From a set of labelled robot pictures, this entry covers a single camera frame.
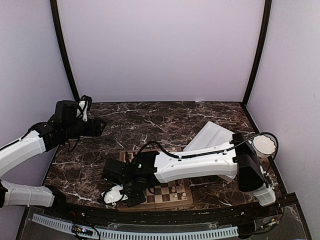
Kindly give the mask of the wooden chess board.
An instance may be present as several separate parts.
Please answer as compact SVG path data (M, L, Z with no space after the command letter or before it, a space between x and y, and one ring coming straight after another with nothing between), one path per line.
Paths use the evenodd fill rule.
M125 162L121 173L121 185L128 195L137 195L145 192L146 201L139 205L128 207L125 200L117 203L117 209L122 212L168 210L172 208L188 207L193 204L190 183L188 179L178 179L161 183L156 179L155 165L159 150L146 150L137 154L133 153L131 162ZM171 201L169 187L183 184L186 191L186 199Z

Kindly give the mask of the white divided plastic tray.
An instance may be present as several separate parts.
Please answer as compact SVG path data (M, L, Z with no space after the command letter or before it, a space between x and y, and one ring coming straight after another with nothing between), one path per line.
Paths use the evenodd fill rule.
M198 134L183 149L185 152L213 151L214 147L224 149L222 144L228 144L234 133L220 125L208 121ZM223 160L217 155L208 155L200 158L201 162L187 170L187 173L178 175L179 179L195 177L218 176L227 182L232 182L237 175L237 165L232 160Z

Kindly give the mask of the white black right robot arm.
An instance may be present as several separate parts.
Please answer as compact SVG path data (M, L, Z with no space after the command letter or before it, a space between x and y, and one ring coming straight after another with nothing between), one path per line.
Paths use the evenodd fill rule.
M233 133L231 140L219 145L192 151L168 152L157 141L147 142L132 160L108 159L102 179L115 185L101 193L99 202L128 207L143 203L144 191L159 184L204 176L236 175L241 192L252 193L258 200L255 213L266 217L275 208L274 182L264 170L259 154L267 157L278 153L278 139L269 132L250 138Z

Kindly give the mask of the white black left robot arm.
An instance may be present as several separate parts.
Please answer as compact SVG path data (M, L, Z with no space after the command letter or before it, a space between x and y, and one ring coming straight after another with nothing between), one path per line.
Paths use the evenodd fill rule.
M83 95L79 101L61 100L55 113L46 122L32 125L20 138L0 149L0 174L3 176L28 159L49 152L70 140L99 137L106 122L99 117L89 118L92 98ZM29 186L0 181L0 206L50 207L60 218L71 213L65 195L54 186Z

